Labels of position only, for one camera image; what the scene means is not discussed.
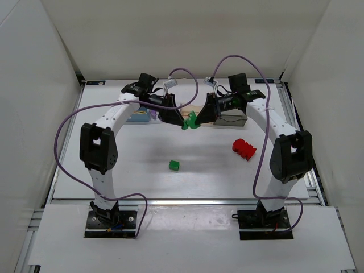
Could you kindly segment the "green square lego block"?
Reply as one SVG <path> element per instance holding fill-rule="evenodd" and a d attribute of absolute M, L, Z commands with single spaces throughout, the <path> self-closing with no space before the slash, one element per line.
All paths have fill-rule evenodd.
<path fill-rule="evenodd" d="M 182 130 L 187 130 L 187 129 L 189 129 L 189 124 L 188 124 L 188 121 L 185 120 L 184 125 L 182 126 Z"/>

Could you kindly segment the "small green lego block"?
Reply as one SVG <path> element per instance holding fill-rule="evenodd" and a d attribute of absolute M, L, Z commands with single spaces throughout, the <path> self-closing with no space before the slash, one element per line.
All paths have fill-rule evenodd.
<path fill-rule="evenodd" d="M 175 160 L 171 160 L 171 161 L 169 162 L 168 168 L 169 168 L 171 171 L 178 171 L 178 170 L 179 170 L 179 168 L 180 168 L 180 162 L 179 162 L 179 161 L 175 161 Z"/>

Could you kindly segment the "red lego block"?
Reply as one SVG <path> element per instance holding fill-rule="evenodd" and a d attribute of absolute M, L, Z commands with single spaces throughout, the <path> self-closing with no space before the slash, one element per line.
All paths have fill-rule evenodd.
<path fill-rule="evenodd" d="M 247 143 L 244 139 L 239 138 L 233 143 L 232 150 L 240 155 L 242 158 L 249 161 L 253 157 L 257 149 Z"/>

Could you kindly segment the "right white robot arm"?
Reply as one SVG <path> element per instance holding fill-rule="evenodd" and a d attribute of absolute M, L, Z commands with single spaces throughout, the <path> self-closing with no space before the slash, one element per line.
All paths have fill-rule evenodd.
<path fill-rule="evenodd" d="M 251 90 L 245 73 L 229 76 L 230 90 L 208 93 L 195 124 L 215 122 L 225 111 L 238 109 L 251 118 L 273 144 L 271 180 L 259 198 L 266 212 L 280 211 L 293 186 L 313 167 L 312 136 L 298 131 L 272 108 L 260 90 Z"/>

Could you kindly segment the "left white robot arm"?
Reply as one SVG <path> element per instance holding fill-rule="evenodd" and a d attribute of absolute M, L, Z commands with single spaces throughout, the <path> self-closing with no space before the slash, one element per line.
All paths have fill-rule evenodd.
<path fill-rule="evenodd" d="M 184 126 L 184 119 L 176 110 L 175 95 L 168 89 L 177 85 L 169 78 L 163 84 L 162 96 L 153 93 L 157 78 L 141 73 L 134 84 L 126 85 L 120 93 L 118 104 L 112 106 L 95 123 L 85 123 L 80 131 L 80 159 L 89 170 L 93 187 L 98 191 L 91 207 L 96 216 L 113 221 L 118 208 L 115 201 L 112 169 L 118 159 L 116 135 L 121 127 L 142 105 L 158 112 L 165 123 Z"/>

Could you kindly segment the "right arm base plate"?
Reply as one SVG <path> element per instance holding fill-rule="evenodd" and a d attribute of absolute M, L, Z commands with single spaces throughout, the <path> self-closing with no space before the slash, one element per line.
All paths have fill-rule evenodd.
<path fill-rule="evenodd" d="M 238 210 L 231 215 L 238 221 L 239 238 L 242 241 L 292 240 L 292 231 L 286 209 L 266 213 L 258 209 Z"/>

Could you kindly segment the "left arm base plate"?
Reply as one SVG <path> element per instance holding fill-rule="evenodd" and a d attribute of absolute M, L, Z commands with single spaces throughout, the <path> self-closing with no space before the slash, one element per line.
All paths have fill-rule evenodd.
<path fill-rule="evenodd" d="M 84 238 L 134 239 L 137 233 L 137 206 L 120 206 L 113 224 L 100 221 L 92 208 L 86 219 Z"/>

